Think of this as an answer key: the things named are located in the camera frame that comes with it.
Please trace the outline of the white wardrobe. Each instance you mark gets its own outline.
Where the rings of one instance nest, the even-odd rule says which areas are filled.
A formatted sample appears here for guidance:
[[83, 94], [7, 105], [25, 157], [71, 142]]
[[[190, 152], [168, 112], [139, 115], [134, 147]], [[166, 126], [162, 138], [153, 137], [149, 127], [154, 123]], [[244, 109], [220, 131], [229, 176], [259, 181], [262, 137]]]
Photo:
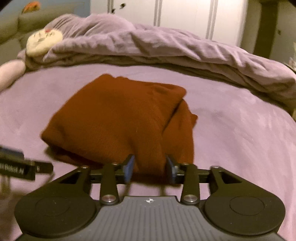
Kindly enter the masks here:
[[186, 30], [239, 46], [247, 4], [239, 0], [100, 0], [90, 2], [90, 11], [115, 14], [132, 23]]

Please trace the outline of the lilac crumpled duvet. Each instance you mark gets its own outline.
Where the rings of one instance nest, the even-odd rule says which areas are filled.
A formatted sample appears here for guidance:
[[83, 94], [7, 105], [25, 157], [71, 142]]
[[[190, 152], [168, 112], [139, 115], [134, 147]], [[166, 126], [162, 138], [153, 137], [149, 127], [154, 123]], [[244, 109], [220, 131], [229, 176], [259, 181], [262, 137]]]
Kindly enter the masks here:
[[18, 57], [30, 70], [86, 62], [170, 64], [263, 92], [288, 111], [295, 109], [295, 73], [282, 63], [237, 46], [204, 39], [188, 31], [134, 24], [112, 14], [86, 18], [65, 14], [47, 27], [60, 30], [63, 40], [37, 57], [20, 51]]

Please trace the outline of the rust brown knit cardigan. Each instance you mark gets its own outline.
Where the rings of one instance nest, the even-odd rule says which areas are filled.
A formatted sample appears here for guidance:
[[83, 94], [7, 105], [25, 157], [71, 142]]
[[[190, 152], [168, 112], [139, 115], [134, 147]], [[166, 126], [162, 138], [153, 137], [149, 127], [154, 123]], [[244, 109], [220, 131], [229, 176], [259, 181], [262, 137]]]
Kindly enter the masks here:
[[166, 158], [193, 163], [197, 116], [172, 84], [104, 74], [51, 118], [42, 140], [63, 162], [96, 167], [135, 157], [134, 171], [163, 176]]

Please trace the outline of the cream face plush pillow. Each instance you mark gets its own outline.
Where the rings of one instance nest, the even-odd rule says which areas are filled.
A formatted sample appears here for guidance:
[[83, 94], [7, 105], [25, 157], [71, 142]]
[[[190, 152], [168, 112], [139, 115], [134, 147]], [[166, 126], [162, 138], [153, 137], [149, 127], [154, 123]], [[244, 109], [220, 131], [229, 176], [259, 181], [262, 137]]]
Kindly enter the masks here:
[[48, 28], [38, 30], [28, 37], [26, 54], [29, 57], [44, 55], [62, 40], [63, 34], [60, 30]]

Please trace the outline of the lilac bed sheet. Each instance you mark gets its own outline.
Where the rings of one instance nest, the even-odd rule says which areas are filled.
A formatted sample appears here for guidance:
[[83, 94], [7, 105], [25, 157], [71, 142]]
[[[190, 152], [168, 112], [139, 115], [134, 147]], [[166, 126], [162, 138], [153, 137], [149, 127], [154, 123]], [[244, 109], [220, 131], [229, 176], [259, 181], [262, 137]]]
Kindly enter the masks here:
[[202, 169], [221, 166], [277, 195], [286, 208], [280, 234], [295, 240], [295, 121], [244, 88], [150, 66], [41, 69], [1, 93], [1, 145], [19, 149], [29, 159], [51, 161], [41, 131], [67, 99], [104, 73], [184, 87], [186, 102], [198, 116], [195, 164]]

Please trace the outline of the dark door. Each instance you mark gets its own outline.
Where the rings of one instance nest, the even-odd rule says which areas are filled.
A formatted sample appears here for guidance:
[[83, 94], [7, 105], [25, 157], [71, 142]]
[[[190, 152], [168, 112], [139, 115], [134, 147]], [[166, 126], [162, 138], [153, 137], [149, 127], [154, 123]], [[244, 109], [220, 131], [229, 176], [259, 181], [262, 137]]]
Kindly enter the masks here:
[[279, 1], [259, 1], [261, 16], [253, 53], [269, 59], [278, 21]]

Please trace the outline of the orange plush toy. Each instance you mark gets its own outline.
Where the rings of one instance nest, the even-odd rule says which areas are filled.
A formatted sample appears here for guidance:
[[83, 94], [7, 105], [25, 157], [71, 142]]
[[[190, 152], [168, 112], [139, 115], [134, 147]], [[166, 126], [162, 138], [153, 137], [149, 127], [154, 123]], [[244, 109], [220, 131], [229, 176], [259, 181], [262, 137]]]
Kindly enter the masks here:
[[25, 14], [25, 13], [31, 13], [33, 11], [38, 11], [40, 10], [41, 8], [41, 3], [39, 1], [32, 1], [32, 2], [29, 2], [27, 3], [23, 10], [22, 10], [22, 14]]

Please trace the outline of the green upholstered headboard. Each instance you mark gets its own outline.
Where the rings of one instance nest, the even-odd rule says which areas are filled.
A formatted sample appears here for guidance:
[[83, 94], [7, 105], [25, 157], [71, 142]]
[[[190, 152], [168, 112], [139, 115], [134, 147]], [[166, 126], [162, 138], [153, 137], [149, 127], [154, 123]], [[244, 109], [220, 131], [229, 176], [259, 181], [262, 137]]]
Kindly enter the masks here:
[[73, 14], [82, 2], [56, 4], [30, 13], [1, 17], [1, 64], [16, 59], [28, 37], [63, 14]]

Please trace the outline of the pink plush toy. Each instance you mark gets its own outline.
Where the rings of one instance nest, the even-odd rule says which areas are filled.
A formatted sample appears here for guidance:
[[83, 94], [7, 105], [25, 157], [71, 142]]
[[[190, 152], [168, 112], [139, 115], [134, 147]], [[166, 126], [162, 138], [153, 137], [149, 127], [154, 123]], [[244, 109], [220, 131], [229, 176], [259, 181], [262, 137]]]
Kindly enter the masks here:
[[26, 65], [23, 60], [11, 60], [1, 65], [0, 91], [7, 89], [25, 73]]

